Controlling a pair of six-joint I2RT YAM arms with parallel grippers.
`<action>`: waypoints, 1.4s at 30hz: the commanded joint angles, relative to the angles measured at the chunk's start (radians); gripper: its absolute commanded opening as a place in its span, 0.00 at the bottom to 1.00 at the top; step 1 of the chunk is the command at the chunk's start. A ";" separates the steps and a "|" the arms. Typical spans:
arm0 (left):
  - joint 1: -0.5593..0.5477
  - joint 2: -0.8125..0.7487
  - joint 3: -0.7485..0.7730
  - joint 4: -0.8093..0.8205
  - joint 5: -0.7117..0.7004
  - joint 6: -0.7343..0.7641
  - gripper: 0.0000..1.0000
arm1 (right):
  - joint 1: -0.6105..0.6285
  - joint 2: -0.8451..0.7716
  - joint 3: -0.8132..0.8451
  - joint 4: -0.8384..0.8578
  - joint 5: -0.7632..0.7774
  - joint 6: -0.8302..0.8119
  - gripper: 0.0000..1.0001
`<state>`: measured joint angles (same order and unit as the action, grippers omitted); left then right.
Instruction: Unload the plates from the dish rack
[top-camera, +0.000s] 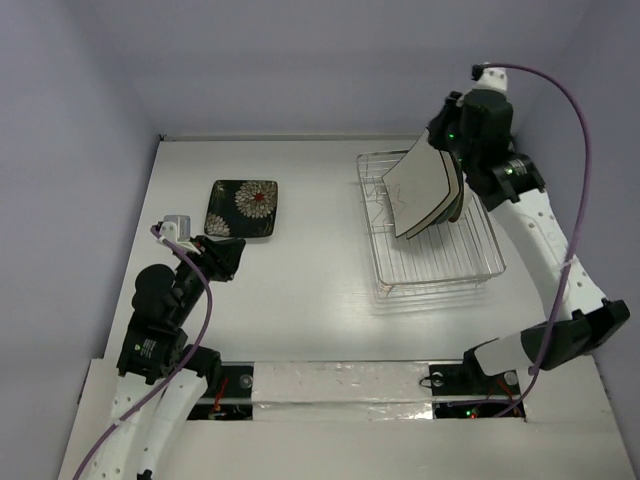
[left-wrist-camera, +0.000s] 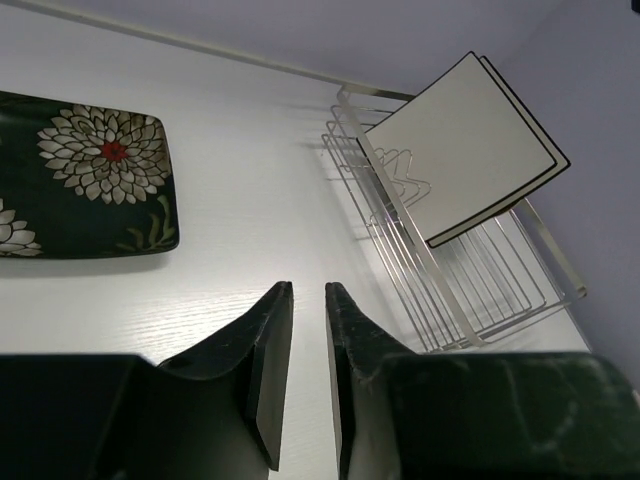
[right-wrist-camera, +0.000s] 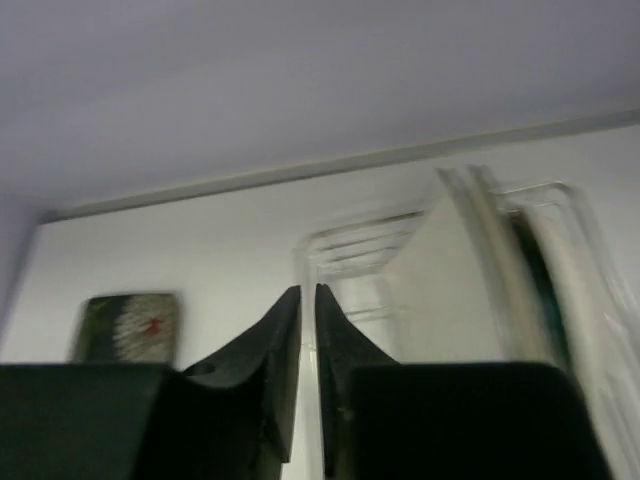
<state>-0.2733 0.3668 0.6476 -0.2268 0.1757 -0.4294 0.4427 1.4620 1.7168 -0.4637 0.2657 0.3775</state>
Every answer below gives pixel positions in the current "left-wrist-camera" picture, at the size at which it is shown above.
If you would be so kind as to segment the metal wire dish rack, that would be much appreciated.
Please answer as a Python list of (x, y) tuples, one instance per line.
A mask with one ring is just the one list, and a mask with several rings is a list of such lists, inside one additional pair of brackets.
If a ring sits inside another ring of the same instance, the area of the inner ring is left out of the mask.
[(321, 136), (323, 163), (380, 296), (382, 325), (425, 353), (584, 351), (571, 304), (587, 288), (528, 200), (430, 247), (415, 208), (432, 196), (407, 149), (362, 147), (406, 97), (341, 87)]

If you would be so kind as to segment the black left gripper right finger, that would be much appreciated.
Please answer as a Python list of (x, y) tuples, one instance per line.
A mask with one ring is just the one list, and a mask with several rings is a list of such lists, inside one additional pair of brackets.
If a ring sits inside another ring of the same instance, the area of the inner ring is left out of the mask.
[(639, 404), (585, 352), (418, 354), (325, 287), (342, 479), (635, 479)]

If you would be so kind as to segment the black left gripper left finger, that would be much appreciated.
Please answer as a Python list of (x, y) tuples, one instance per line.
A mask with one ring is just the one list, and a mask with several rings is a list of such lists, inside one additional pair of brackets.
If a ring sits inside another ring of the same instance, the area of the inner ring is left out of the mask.
[(1, 358), (5, 479), (265, 479), (279, 467), (293, 288), (152, 364), (133, 354)]

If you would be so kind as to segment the cream square plate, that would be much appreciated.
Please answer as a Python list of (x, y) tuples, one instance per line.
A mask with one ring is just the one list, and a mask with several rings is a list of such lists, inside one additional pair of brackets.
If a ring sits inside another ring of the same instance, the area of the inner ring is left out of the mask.
[(425, 158), (438, 211), (432, 247), (474, 228), (539, 189), (571, 163), (485, 56), (468, 53), (429, 90), (435, 123)]
[(488, 58), (473, 51), (365, 135), (375, 149), (410, 151), (409, 174), (430, 191), (407, 211), (432, 248), (571, 165)]

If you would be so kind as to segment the black floral rectangular plate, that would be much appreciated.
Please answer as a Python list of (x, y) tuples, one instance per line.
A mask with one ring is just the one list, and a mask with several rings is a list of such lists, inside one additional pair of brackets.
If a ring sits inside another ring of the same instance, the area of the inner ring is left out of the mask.
[(138, 112), (1, 94), (1, 254), (100, 259), (180, 241), (163, 123)]

